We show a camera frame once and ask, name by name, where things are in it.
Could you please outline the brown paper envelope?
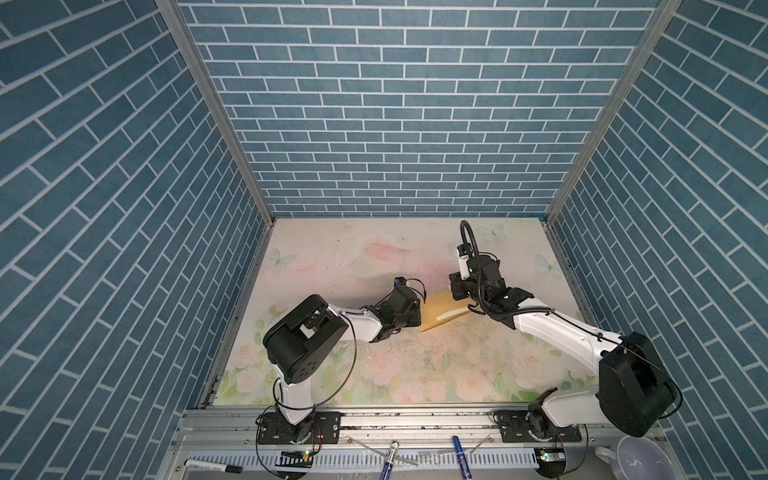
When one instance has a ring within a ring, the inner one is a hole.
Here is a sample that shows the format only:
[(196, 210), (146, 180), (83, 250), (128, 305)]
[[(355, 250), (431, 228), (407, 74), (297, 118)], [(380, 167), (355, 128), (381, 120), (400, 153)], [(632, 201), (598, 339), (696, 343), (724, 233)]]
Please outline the brown paper envelope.
[(456, 300), (450, 289), (429, 294), (427, 301), (420, 306), (419, 331), (426, 332), (468, 314), (470, 304), (472, 300), (469, 298)]

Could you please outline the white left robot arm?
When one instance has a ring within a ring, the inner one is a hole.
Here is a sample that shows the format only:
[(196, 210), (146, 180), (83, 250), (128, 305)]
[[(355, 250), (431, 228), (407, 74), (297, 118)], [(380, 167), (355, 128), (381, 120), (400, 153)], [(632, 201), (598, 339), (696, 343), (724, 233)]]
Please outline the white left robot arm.
[(336, 345), (377, 343), (419, 327), (425, 300), (424, 292), (399, 278), (374, 304), (348, 309), (312, 294), (272, 325), (262, 339), (277, 371), (275, 411), (265, 417), (265, 433), (273, 435), (274, 442), (287, 443), (303, 443), (317, 433), (325, 422), (316, 418), (316, 411), (333, 397), (313, 400), (311, 380)]

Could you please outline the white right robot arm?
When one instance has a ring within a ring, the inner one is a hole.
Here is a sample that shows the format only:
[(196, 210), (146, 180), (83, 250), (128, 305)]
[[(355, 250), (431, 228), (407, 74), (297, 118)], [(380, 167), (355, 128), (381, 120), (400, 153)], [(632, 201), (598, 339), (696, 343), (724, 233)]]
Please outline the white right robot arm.
[(580, 390), (549, 388), (532, 401), (526, 417), (532, 436), (548, 441), (571, 426), (610, 424), (642, 437), (682, 407), (682, 391), (649, 338), (587, 325), (507, 286), (499, 260), (490, 254), (473, 253), (463, 244), (457, 257), (459, 269), (449, 276), (454, 299), (469, 299), (475, 312), (550, 344), (596, 379)]

